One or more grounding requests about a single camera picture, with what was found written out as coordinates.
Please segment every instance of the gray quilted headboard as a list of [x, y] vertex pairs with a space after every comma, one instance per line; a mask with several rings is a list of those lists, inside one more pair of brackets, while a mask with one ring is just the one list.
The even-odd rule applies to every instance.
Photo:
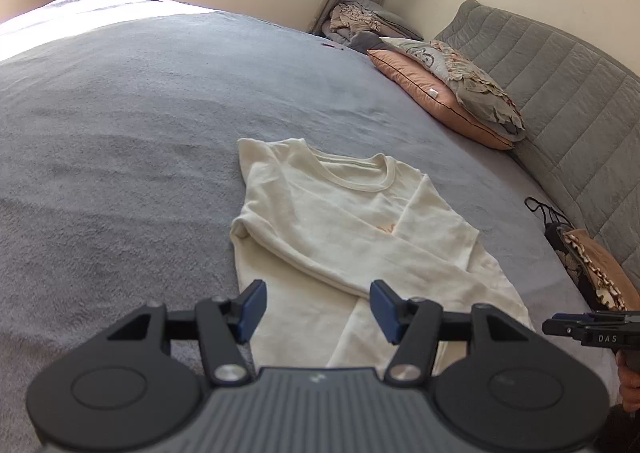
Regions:
[[640, 288], [640, 78], [571, 34], [476, 0], [437, 39], [505, 88], [527, 126], [515, 155]]

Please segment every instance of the white sweatshirt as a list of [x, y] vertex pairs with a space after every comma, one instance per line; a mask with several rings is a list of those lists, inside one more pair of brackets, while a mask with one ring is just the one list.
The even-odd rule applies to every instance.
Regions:
[[[394, 353], [369, 309], [385, 280], [403, 298], [445, 310], [491, 303], [531, 327], [500, 265], [438, 195], [429, 177], [393, 157], [330, 155], [303, 139], [238, 142], [244, 206], [231, 226], [240, 289], [267, 283], [251, 341], [256, 364], [372, 366]], [[443, 343], [434, 371], [465, 355]]]

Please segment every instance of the black circular pad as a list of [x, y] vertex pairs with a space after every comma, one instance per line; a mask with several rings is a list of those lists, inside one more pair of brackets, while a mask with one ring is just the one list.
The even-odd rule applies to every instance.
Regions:
[[437, 406], [490, 451], [579, 449], [604, 423], [609, 396], [591, 370], [550, 347], [500, 343], [472, 353], [437, 377]]
[[562, 385], [540, 370], [515, 368], [496, 373], [489, 392], [497, 401], [515, 409], [545, 409], [562, 397]]
[[201, 398], [196, 375], [136, 341], [80, 347], [27, 392], [41, 439], [74, 451], [128, 451], [171, 435]]
[[82, 373], [71, 386], [76, 401], [91, 409], [118, 409], [144, 396], [146, 379], [136, 370], [105, 367]]

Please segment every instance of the bed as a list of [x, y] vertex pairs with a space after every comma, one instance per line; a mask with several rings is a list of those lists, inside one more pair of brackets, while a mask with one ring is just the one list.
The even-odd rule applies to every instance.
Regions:
[[[420, 168], [480, 229], [537, 330], [588, 309], [523, 204], [546, 199], [538, 184], [356, 51], [159, 0], [60, 0], [0, 25], [0, 51], [0, 451], [36, 449], [24, 393], [47, 363], [148, 301], [236, 293], [239, 137]], [[609, 351], [554, 342], [613, 396]], [[198, 362], [188, 344], [174, 355]]]

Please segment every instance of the folded blanket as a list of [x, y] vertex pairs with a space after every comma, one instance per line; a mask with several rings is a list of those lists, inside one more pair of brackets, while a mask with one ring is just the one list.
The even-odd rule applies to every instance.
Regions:
[[[384, 13], [387, 17], [397, 18], [397, 20], [389, 22], [372, 8], [375, 8], [380, 14]], [[359, 32], [373, 32], [386, 37], [422, 39], [413, 32], [397, 27], [398, 22], [402, 22], [402, 19], [385, 11], [377, 3], [369, 0], [351, 0], [339, 3], [334, 7], [331, 19], [322, 26], [322, 32], [329, 39], [342, 44], [348, 44], [351, 38]], [[339, 33], [340, 38], [333, 36], [335, 33]]]
[[335, 32], [332, 32], [330, 28], [330, 21], [327, 20], [322, 24], [322, 33], [336, 43], [345, 45], [346, 47], [360, 52], [361, 54], [367, 54], [367, 50], [389, 50], [389, 46], [380, 39], [380, 36], [370, 30], [361, 30], [351, 35], [348, 28], [339, 28]]

